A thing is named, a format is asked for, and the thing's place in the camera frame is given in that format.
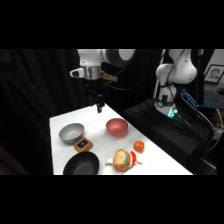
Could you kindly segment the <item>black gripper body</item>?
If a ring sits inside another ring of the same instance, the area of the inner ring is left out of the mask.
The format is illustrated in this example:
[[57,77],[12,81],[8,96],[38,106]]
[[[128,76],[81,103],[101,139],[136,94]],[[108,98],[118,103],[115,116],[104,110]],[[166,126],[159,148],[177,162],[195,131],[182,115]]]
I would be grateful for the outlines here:
[[100,80],[86,80],[85,87],[88,103],[102,108],[104,106],[104,97]]

